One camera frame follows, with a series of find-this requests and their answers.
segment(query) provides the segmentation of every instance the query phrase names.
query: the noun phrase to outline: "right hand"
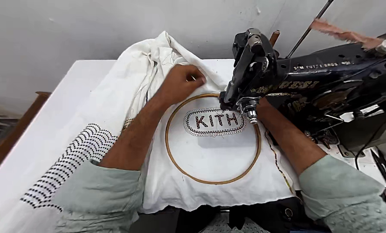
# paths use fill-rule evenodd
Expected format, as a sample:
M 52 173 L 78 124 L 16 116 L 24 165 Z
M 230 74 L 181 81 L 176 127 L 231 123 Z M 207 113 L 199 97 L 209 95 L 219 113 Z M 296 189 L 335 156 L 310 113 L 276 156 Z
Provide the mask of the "right hand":
M 169 107 L 185 100 L 194 90 L 205 83 L 205 76 L 196 66 L 175 65 L 167 74 L 155 97 Z
M 268 102 L 268 100 L 264 97 L 259 100 L 259 105 L 256 107 L 258 108 L 265 108 L 265 107 L 272 107 L 272 105 Z

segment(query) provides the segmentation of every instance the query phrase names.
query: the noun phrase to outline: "sewing machine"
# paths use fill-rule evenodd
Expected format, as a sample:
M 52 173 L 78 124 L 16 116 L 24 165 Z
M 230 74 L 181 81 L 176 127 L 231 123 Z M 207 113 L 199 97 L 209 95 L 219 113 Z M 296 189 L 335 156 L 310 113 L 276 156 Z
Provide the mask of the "sewing machine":
M 257 122 L 260 98 L 280 96 L 278 109 L 314 141 L 343 144 L 348 152 L 386 142 L 386 35 L 381 45 L 364 50 L 346 44 L 295 58 L 279 58 L 258 29 L 237 34 L 232 80 L 221 92 L 222 110 L 239 110 Z M 373 105 L 378 109 L 363 114 Z M 341 115 L 352 112 L 354 120 Z

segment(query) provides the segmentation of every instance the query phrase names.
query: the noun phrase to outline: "white cloth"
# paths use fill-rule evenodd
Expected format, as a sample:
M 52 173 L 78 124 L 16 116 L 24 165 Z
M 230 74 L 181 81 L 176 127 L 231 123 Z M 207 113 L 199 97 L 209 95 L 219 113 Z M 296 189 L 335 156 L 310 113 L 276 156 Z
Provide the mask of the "white cloth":
M 60 211 L 60 207 L 51 203 L 53 193 L 84 161 L 102 159 L 122 128 L 154 95 L 168 71 L 177 63 L 196 65 L 206 76 L 205 86 L 191 96 L 217 93 L 225 88 L 226 83 L 215 72 L 166 32 L 156 39 L 130 46 L 92 92 L 87 103 L 56 133 L 57 139 L 47 145 L 47 153 L 23 174 L 18 174 L 24 177 L 23 182 L 11 194 L 12 198 L 0 202 L 0 223 L 7 225 L 0 228 L 0 232 L 22 232 L 25 219 L 35 219 L 35 223 L 39 221 L 43 227 L 41 232 L 45 223 L 53 224 L 52 217 Z M 255 204 L 292 196 L 275 165 L 275 156 L 264 140 L 263 126 L 260 126 L 263 138 L 261 155 L 242 179 L 225 185 L 201 184 L 188 177 L 180 180 L 181 172 L 171 164 L 164 150 L 165 125 L 175 107 L 172 106 L 160 121 L 153 138 L 151 156 L 147 157 L 149 161 L 144 166 L 147 175 L 145 212 L 155 212 L 167 205 L 191 210 L 201 204 Z M 278 165 L 282 167 L 284 160 L 278 150 L 277 154 Z M 283 168 L 282 171 L 291 183 L 287 172 Z M 13 206 L 13 200 L 20 201 Z
M 205 84 L 192 96 L 219 91 Z M 206 184 L 180 172 L 170 160 L 165 143 L 166 125 L 177 106 L 166 111 L 153 138 L 151 155 L 147 160 L 148 175 L 142 212 L 154 213 L 167 205 L 191 211 L 205 204 L 249 205 L 293 196 L 284 179 L 285 176 L 292 186 L 287 169 L 281 165 L 284 158 L 275 147 L 277 167 L 275 154 L 264 136 L 265 128 L 260 123 L 261 152 L 244 177 L 227 184 Z M 179 109 L 169 128 L 169 149 L 178 166 L 187 174 L 210 182 L 227 181 L 241 175 L 250 166 L 256 153 L 256 133 L 249 121 L 237 112 L 222 112 L 218 107 L 217 98 L 193 100 Z M 232 120 L 233 114 L 237 124 Z

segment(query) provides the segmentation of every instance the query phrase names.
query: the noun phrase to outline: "embroidery hoop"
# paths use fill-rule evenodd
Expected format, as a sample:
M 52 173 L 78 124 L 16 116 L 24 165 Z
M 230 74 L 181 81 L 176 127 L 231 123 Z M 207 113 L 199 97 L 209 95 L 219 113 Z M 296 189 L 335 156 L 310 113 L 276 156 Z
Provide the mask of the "embroidery hoop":
M 174 116 L 176 115 L 176 113 L 184 106 L 186 105 L 187 103 L 189 103 L 190 101 L 192 100 L 195 100 L 195 99 L 200 99 L 200 98 L 208 98 L 208 97 L 213 97 L 213 98 L 218 98 L 219 95 L 218 94 L 200 94 L 200 95 L 196 95 L 186 101 L 184 101 L 183 103 L 181 103 L 176 109 L 175 111 L 170 115 L 170 118 L 169 118 L 169 121 L 167 122 L 167 125 L 166 125 L 166 138 L 165 138 L 165 141 L 166 141 L 166 149 L 167 149 L 167 154 L 169 155 L 171 161 L 173 162 L 173 164 L 177 167 L 177 169 L 185 174 L 186 176 L 192 178 L 193 180 L 197 181 L 197 182 L 200 182 L 200 183 L 204 183 L 204 184 L 228 184 L 228 183 L 232 183 L 234 181 L 237 181 L 239 180 L 240 178 L 244 177 L 250 170 L 251 168 L 253 167 L 253 165 L 256 163 L 258 157 L 259 157 L 259 154 L 261 153 L 261 133 L 259 131 L 259 126 L 258 124 L 254 124 L 253 125 L 253 129 L 255 130 L 255 134 L 256 134 L 256 154 L 255 154 L 255 157 L 253 158 L 253 161 L 251 163 L 251 165 L 242 173 L 240 174 L 239 176 L 233 178 L 233 179 L 230 179 L 230 180 L 226 180 L 226 181 L 206 181 L 206 180 L 202 180 L 202 179 L 198 179 L 198 178 L 195 178 L 191 175 L 189 175 L 187 172 L 185 172 L 183 169 L 181 169 L 181 167 L 179 167 L 179 165 L 177 165 L 176 161 L 174 160 L 173 158 L 173 155 L 171 154 L 171 151 L 170 151 L 170 147 L 169 147 L 169 129 L 170 129 L 170 123 L 171 123 L 171 120 L 173 120 Z

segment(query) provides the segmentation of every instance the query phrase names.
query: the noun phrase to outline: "scalloped embroidery pattern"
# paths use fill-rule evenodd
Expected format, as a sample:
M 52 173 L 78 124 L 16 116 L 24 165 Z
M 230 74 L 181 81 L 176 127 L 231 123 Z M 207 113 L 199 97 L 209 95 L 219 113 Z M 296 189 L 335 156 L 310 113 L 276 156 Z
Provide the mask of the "scalloped embroidery pattern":
M 117 136 L 101 129 L 97 124 L 89 124 L 66 148 L 66 151 L 49 170 L 20 198 L 34 209 L 52 207 L 62 212 L 62 208 L 51 204 L 53 194 L 72 173 L 85 161 L 101 161 L 113 146 Z

